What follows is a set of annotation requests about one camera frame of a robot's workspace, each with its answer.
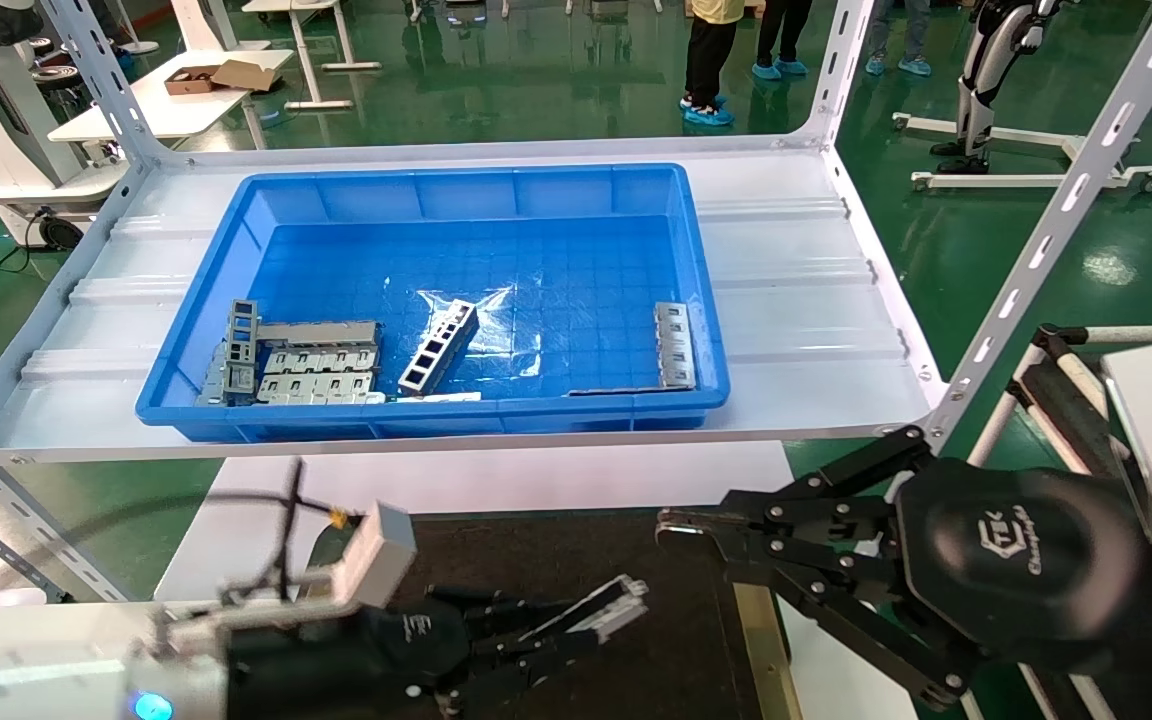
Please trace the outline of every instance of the person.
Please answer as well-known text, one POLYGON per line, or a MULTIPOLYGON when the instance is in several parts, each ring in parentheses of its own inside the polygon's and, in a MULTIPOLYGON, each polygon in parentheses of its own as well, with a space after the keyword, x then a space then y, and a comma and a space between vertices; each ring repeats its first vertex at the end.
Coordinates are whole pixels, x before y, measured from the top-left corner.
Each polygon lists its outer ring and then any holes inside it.
POLYGON ((808 67, 799 60, 797 41, 808 24, 808 10, 812 0, 767 0, 763 8, 763 28, 758 31, 758 58, 755 60, 755 77, 781 79, 786 74, 805 76, 808 67), (781 36, 781 51, 772 61, 772 47, 776 45, 776 33, 781 36))
POLYGON ((682 119, 699 126, 730 126, 733 118, 718 94, 736 22, 745 15, 744 0, 692 0, 691 40, 687 41, 685 86, 679 108, 682 119))
MULTIPOLYGON (((874 17, 869 22, 869 61, 865 63, 865 73, 872 76, 881 76, 882 70, 887 69, 892 3, 895 0, 878 0, 874 3, 874 17)), ((909 13, 905 54, 896 67, 915 76, 927 77, 932 74, 932 65, 927 65, 927 59, 923 55, 923 40, 927 37, 927 25, 932 23, 931 0, 905 0, 905 12, 909 13)))

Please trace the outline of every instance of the black wheel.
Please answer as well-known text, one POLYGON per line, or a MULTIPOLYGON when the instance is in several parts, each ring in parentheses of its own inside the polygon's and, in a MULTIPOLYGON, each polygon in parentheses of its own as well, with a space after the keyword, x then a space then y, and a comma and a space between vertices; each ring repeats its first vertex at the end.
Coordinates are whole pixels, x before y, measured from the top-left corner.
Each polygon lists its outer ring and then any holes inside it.
POLYGON ((53 65, 50 68, 35 68, 29 70, 33 76, 33 83, 38 90, 44 92, 51 90, 69 90, 83 83, 82 74, 73 65, 53 65))
POLYGON ((33 56, 37 58, 38 55, 46 55, 47 53, 51 53, 51 50, 52 47, 55 47, 55 44, 50 37, 31 37, 29 38, 29 47, 32 47, 33 56))
POLYGON ((1152 195, 1152 176, 1146 176, 1144 179, 1140 179, 1139 188, 1140 192, 1144 192, 1146 195, 1152 195))

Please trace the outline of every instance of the plastic bin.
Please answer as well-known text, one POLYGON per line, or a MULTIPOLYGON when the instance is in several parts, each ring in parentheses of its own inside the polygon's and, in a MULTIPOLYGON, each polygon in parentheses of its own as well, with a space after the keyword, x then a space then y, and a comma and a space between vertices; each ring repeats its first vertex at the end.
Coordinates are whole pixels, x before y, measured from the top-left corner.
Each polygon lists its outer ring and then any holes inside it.
POLYGON ((677 165, 264 174, 221 219, 136 411, 197 442, 695 429, 728 377, 700 233, 677 165), (194 406, 234 300, 262 323, 378 320, 376 389, 396 395, 453 300, 479 331, 439 393, 477 402, 194 406), (696 388, 659 382, 654 304, 685 302, 696 388))

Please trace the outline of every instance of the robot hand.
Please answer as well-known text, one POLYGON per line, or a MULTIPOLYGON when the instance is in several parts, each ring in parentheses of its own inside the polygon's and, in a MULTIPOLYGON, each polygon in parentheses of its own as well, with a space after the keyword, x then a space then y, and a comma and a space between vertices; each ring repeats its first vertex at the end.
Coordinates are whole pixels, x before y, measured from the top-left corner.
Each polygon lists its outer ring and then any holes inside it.
POLYGON ((528 602, 502 593, 431 588, 419 614, 402 614, 404 639, 433 629, 439 615, 460 619, 458 661, 424 684, 408 685, 408 697, 427 694, 444 717, 476 712, 516 700, 529 688, 598 650, 613 632, 646 611, 646 585, 624 575, 578 602, 528 602))
POLYGON ((717 553, 933 708, 987 661, 1152 680, 1152 547, 1120 479, 982 470, 908 427, 780 491, 662 510, 657 541, 717 553), (904 471, 890 503, 861 494, 904 471), (867 539, 877 556, 841 546, 867 539))
POLYGON ((578 602, 430 588, 410 606, 230 635, 228 719, 392 717, 429 705, 472 719, 515 702, 646 612, 624 575, 578 602))
POLYGON ((1032 55, 1038 46, 1043 45, 1043 22, 1034 22, 1025 31, 1025 35, 1020 37, 1018 52, 1021 54, 1032 55))

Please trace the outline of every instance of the humanoid robot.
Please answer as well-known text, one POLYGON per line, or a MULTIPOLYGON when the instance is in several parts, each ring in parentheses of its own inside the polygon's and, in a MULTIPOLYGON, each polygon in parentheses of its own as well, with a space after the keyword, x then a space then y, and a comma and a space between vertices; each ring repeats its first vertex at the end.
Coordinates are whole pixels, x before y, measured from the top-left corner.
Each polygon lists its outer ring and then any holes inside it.
POLYGON ((958 77, 957 138, 937 143, 932 156, 946 156, 937 167, 945 174, 990 172, 993 100, 1016 58, 1032 55, 1043 45, 1043 29, 1061 0, 982 0, 972 22, 972 46, 958 77))

